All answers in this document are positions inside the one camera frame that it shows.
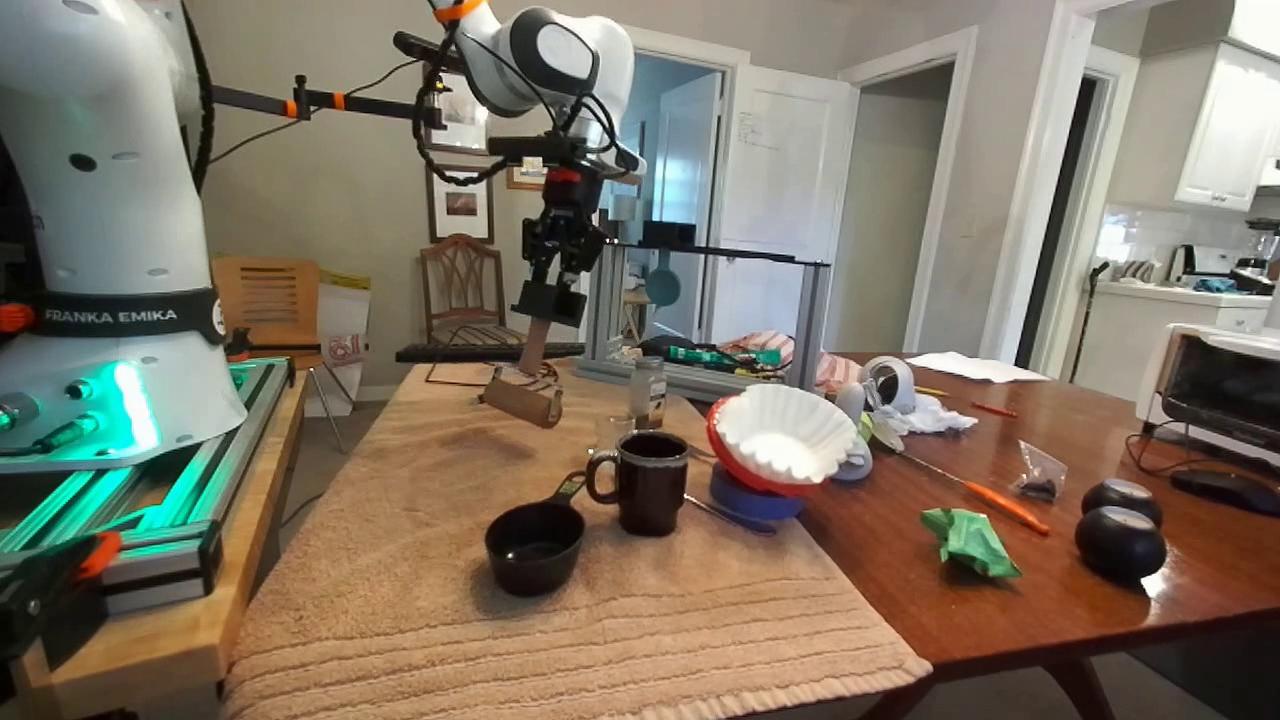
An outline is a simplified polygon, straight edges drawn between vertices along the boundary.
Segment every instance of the green light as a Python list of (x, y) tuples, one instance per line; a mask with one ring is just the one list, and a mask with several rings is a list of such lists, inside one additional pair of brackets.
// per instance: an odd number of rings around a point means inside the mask
[(137, 365), (115, 365), (112, 377), (115, 377), (137, 448), (158, 448), (159, 431), (158, 431), (158, 416), (154, 416), (154, 403), (150, 403), (150, 392), (143, 392)]

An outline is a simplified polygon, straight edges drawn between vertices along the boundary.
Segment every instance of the green object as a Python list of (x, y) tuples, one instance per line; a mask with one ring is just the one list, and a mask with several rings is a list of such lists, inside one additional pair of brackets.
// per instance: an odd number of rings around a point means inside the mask
[(1020, 571), (986, 513), (927, 507), (927, 513), (922, 513), (922, 521), (939, 541), (943, 563), (969, 567), (986, 580), (1008, 580)]

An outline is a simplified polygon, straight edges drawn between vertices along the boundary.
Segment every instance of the floor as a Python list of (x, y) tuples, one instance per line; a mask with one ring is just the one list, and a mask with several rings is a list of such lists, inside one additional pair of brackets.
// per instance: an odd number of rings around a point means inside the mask
[[(293, 473), (280, 537), (303, 525), (346, 457), (360, 446), (381, 403), (355, 403), (353, 416), (308, 416)], [(1280, 716), (1280, 627), (1254, 636), (1215, 636), (1197, 643), (1160, 643), (1144, 654), (1097, 658), (1101, 686), (1121, 720), (1268, 720)], [(873, 701), (812, 706), (770, 713), (770, 720), (862, 716)], [(939, 686), (912, 720), (1074, 720), (1064, 691), (1037, 667)]]

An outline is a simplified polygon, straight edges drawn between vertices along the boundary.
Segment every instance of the black mug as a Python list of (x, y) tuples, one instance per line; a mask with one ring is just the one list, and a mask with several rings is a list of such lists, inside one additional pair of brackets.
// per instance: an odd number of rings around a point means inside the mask
[[(613, 487), (595, 484), (601, 466), (613, 466)], [(671, 431), (635, 431), (617, 452), (587, 461), (587, 491), (619, 507), (633, 537), (671, 537), (687, 484), (687, 446)]]

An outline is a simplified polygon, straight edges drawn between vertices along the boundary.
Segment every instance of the white robot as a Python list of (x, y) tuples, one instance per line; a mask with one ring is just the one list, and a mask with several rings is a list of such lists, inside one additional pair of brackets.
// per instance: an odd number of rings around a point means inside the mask
[[(430, 66), (460, 60), (495, 116), (553, 112), (549, 136), (495, 156), (579, 173), (545, 193), (520, 295), (545, 326), (576, 322), (568, 285), (601, 253), (601, 180), (642, 163), (617, 145), (633, 41), (601, 16), (520, 14), (502, 29), (486, 0), (433, 10), (444, 43), (423, 43)], [(0, 473), (140, 466), (244, 421), (179, 136), (191, 95), (179, 0), (0, 5), (0, 136), (44, 267), (35, 329), (0, 344)]]

